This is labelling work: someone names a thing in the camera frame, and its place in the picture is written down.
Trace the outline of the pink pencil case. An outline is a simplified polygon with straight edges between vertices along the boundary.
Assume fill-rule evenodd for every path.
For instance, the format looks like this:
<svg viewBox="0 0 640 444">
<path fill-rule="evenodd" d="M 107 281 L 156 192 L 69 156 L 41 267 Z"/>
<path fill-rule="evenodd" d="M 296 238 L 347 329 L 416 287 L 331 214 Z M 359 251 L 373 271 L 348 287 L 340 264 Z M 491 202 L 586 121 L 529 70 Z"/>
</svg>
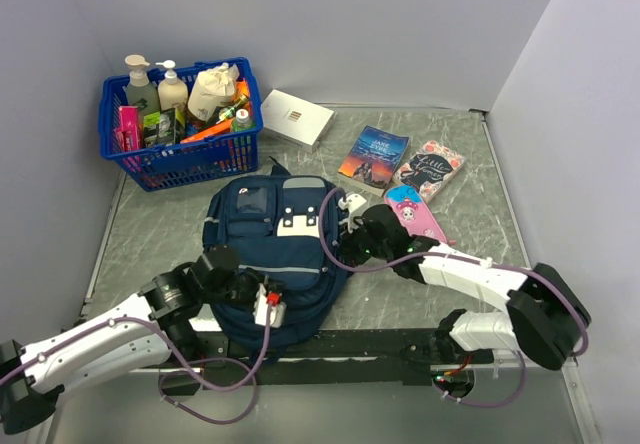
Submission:
<svg viewBox="0 0 640 444">
<path fill-rule="evenodd" d="M 385 193 L 384 201 L 410 235 L 449 243 L 435 217 L 413 187 L 409 185 L 393 187 Z"/>
</svg>

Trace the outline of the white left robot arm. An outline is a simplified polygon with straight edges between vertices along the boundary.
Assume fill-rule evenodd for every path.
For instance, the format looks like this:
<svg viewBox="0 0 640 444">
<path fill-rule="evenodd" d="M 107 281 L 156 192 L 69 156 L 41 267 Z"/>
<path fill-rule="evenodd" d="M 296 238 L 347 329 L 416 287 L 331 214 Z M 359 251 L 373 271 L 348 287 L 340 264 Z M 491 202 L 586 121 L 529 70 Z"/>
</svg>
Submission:
<svg viewBox="0 0 640 444">
<path fill-rule="evenodd" d="M 3 432 L 15 435 L 42 424 L 55 413 L 60 398 L 79 389 L 168 361 L 213 389 L 193 361 L 200 345 L 192 319 L 204 305 L 231 297 L 248 304 L 268 281 L 256 269 L 242 268 L 231 248 L 215 247 L 66 332 L 28 345 L 3 343 Z"/>
</svg>

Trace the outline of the navy blue student backpack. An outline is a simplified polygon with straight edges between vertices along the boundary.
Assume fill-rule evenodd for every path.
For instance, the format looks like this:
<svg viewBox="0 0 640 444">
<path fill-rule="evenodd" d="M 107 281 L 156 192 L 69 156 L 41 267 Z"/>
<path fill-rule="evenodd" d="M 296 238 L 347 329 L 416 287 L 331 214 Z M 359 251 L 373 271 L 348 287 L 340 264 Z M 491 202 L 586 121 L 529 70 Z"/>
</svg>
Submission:
<svg viewBox="0 0 640 444">
<path fill-rule="evenodd" d="M 350 274 L 335 263 L 349 215 L 339 205 L 344 195 L 320 176 L 293 175 L 275 162 L 270 174 L 236 178 L 212 197 L 204 249 L 229 246 L 240 270 L 279 285 L 285 306 L 280 325 L 266 331 L 255 320 L 254 301 L 212 304 L 223 333 L 252 360 L 264 343 L 281 357 L 312 338 L 344 289 Z"/>
</svg>

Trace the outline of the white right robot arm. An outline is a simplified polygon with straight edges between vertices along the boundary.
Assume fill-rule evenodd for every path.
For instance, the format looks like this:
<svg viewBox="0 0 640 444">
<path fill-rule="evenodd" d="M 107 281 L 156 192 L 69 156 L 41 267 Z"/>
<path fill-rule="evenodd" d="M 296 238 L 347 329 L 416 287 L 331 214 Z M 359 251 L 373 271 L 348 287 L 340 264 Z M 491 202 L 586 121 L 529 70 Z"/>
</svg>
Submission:
<svg viewBox="0 0 640 444">
<path fill-rule="evenodd" d="M 551 265 L 528 269 L 496 264 L 435 238 L 412 235 L 385 204 L 350 212 L 339 255 L 361 273 L 372 271 L 369 259 L 378 259 L 382 268 L 402 278 L 491 306 L 485 313 L 454 310 L 441 321 L 436 348 L 448 362 L 477 350 L 510 350 L 558 370 L 587 350 L 591 316 Z"/>
</svg>

